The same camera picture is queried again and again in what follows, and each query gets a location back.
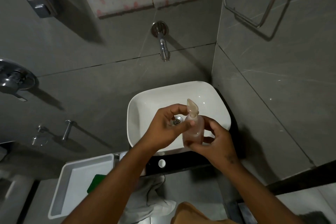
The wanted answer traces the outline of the person's tan clothing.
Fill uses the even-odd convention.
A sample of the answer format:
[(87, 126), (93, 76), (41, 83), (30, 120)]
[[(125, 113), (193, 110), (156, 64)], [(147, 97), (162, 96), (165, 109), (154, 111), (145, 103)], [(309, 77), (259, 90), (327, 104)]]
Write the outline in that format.
[(219, 221), (210, 220), (189, 202), (182, 202), (177, 206), (174, 217), (171, 219), (170, 224), (237, 224), (237, 223), (230, 219)]

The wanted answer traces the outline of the person's left hand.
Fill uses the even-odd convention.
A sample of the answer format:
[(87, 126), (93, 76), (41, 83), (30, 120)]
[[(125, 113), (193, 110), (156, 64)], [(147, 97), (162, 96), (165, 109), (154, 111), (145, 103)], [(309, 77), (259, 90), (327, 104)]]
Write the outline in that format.
[(150, 148), (153, 153), (169, 146), (179, 136), (174, 135), (174, 126), (171, 125), (171, 120), (178, 114), (187, 116), (187, 106), (173, 104), (158, 109), (149, 128), (140, 140), (141, 144)]

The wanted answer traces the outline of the white ceramic wash basin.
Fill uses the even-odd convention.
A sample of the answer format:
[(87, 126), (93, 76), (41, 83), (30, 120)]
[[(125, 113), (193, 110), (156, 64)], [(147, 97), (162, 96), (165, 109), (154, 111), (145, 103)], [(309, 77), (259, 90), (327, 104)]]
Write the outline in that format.
[(147, 131), (156, 112), (172, 104), (187, 104), (187, 99), (199, 107), (199, 114), (216, 120), (230, 130), (232, 120), (215, 88), (207, 82), (193, 81), (143, 91), (135, 95), (127, 110), (127, 137), (134, 147)]

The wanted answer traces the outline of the black basin counter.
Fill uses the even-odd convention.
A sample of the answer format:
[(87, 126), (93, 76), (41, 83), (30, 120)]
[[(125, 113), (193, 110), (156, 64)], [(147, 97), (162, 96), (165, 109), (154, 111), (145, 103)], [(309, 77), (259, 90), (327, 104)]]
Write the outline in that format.
[[(148, 147), (134, 147), (130, 150), (124, 159), (113, 169), (110, 176), (117, 179), (130, 179), (137, 180), (143, 169), (146, 168), (148, 163), (152, 165), (149, 168), (149, 174), (159, 174), (158, 161), (159, 157), (153, 156), (153, 151)], [(169, 155), (168, 157), (163, 157), (166, 161), (166, 167), (163, 168), (163, 172), (180, 171), (188, 167), (197, 167), (201, 164), (207, 163), (211, 164), (207, 158), (194, 152), (189, 151), (187, 153), (177, 154), (177, 156)]]

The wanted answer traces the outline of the white cloth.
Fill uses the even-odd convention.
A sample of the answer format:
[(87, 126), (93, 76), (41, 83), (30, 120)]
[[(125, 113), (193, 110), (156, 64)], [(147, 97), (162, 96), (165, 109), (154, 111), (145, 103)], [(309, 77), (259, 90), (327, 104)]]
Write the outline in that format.
[(135, 224), (150, 217), (167, 216), (173, 212), (176, 201), (158, 195), (157, 189), (165, 182), (165, 176), (140, 177), (118, 224)]

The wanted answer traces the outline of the person's right hand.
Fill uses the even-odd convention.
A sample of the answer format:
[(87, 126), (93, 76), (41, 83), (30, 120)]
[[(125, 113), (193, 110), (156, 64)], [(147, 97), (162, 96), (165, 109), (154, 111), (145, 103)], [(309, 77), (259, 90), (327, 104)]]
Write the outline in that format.
[(216, 120), (207, 116), (204, 119), (205, 130), (214, 135), (212, 142), (212, 152), (209, 154), (200, 154), (208, 159), (218, 170), (224, 172), (231, 165), (239, 164), (239, 159), (235, 151), (232, 137), (228, 130), (223, 128)]

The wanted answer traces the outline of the small chrome wall tap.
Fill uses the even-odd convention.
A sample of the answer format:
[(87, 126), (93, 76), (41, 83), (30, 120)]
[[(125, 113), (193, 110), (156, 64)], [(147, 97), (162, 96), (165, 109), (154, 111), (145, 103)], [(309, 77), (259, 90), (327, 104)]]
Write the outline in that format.
[(67, 127), (66, 127), (65, 133), (64, 133), (64, 135), (61, 139), (62, 142), (65, 142), (65, 141), (68, 140), (71, 129), (72, 129), (73, 125), (76, 124), (76, 122), (73, 121), (73, 120), (66, 120), (65, 123), (67, 124)]
[(32, 138), (32, 146), (44, 146), (48, 143), (49, 129), (43, 125), (37, 126), (37, 133)]

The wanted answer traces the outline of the clear plastic flip-cap bottle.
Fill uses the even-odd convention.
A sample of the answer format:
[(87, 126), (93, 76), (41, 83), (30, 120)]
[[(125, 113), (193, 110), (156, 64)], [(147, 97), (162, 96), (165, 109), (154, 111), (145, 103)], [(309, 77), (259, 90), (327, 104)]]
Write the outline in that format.
[(183, 145), (188, 147), (191, 143), (203, 144), (204, 140), (204, 119), (199, 115), (199, 108), (191, 99), (187, 99), (188, 115), (185, 121), (194, 121), (194, 125), (182, 134)]

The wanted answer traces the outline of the white rectangular plastic tray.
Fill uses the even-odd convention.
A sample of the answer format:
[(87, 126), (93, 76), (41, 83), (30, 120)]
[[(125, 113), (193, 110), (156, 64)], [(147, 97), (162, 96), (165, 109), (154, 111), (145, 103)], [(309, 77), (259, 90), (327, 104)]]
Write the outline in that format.
[(114, 154), (66, 163), (58, 179), (48, 212), (48, 219), (68, 216), (87, 196), (95, 175), (107, 175), (114, 167)]

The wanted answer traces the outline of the person's left forearm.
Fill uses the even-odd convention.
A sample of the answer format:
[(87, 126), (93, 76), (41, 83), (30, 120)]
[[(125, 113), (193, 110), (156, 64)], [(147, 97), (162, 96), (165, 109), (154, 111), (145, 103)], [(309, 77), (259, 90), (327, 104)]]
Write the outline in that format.
[(159, 150), (142, 138), (62, 224), (117, 224), (149, 159)]

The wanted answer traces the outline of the chrome shower mixer valve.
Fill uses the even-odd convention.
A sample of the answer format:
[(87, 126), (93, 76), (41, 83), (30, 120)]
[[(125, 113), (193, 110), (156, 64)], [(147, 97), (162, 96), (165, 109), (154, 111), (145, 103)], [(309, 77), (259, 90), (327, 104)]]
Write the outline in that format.
[(37, 78), (28, 69), (8, 59), (0, 58), (0, 93), (16, 97), (22, 102), (27, 99), (18, 94), (36, 86)]

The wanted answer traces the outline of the person's right forearm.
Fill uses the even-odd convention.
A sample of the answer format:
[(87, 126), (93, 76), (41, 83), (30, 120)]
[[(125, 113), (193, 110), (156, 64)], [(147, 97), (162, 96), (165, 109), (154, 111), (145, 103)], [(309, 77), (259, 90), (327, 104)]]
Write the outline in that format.
[(210, 162), (237, 189), (258, 224), (304, 224), (237, 158), (219, 158)]

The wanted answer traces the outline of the green sponge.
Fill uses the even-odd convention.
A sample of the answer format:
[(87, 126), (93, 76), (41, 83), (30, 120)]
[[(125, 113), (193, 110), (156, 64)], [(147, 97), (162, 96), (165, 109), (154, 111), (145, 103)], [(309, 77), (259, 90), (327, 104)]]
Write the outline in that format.
[(106, 176), (107, 175), (96, 174), (87, 189), (87, 193), (91, 193), (104, 180)]

